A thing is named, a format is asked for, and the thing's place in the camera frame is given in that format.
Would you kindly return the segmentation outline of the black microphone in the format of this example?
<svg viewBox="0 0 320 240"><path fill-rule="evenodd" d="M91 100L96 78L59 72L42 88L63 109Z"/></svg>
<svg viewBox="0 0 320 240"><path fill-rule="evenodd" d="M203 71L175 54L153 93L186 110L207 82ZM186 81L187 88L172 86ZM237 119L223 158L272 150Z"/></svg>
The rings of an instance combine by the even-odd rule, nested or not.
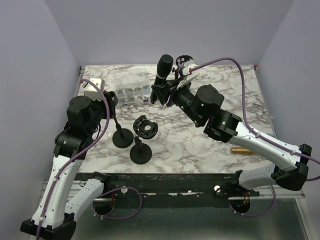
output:
<svg viewBox="0 0 320 240"><path fill-rule="evenodd" d="M153 85L163 85L172 71L173 61L173 57L169 54L164 54L160 57L156 67L156 77Z"/></svg>

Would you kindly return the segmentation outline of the black tripod microphone stand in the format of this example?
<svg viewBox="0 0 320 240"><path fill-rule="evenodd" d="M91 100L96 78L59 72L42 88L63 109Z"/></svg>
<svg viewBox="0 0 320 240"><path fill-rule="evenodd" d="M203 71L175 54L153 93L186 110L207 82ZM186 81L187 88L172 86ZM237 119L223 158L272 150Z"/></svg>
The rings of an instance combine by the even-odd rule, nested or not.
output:
<svg viewBox="0 0 320 240"><path fill-rule="evenodd" d="M180 73L183 69L193 68L195 65L195 60L190 55L181 55L176 58L175 60L176 68L172 68L172 72L174 73L175 77L178 78Z"/></svg>

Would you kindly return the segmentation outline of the gold microphone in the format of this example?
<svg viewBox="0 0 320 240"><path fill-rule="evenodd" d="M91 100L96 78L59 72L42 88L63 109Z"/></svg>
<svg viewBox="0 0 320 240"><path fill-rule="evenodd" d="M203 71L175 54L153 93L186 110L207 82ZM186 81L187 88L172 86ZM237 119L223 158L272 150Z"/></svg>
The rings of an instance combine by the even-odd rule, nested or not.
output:
<svg viewBox="0 0 320 240"><path fill-rule="evenodd" d="M253 151L246 149L246 148L242 148L242 147L233 147L231 149L231 152L233 154L242 154L242 155L253 155L255 154Z"/></svg>

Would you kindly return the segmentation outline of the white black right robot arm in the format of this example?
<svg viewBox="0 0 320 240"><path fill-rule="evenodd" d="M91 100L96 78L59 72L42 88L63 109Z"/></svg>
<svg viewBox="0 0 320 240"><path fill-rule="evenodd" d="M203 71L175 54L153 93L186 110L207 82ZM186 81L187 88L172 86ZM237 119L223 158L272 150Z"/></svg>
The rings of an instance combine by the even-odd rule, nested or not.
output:
<svg viewBox="0 0 320 240"><path fill-rule="evenodd" d="M302 154L310 155L310 146L291 145L260 131L254 133L239 116L221 108L225 98L212 85L202 85L196 94L191 93L190 86L179 87L177 81L170 80L151 88L162 105L178 106L211 139L248 149L271 162L264 167L237 171L230 183L234 195L268 185L301 190L309 172L308 160Z"/></svg>

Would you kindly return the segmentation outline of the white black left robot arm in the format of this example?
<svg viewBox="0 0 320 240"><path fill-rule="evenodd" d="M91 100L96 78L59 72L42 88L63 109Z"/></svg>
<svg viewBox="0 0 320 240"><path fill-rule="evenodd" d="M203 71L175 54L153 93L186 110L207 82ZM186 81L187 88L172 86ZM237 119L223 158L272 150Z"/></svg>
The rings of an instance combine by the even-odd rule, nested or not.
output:
<svg viewBox="0 0 320 240"><path fill-rule="evenodd" d="M67 122L55 138L51 174L41 202L32 216L21 223L20 231L45 240L69 240L77 220L96 196L107 197L111 185L102 178L89 180L70 201L68 197L87 151L98 142L93 134L102 119L115 115L118 98L113 91L104 91L94 98L73 97L66 110Z"/></svg>

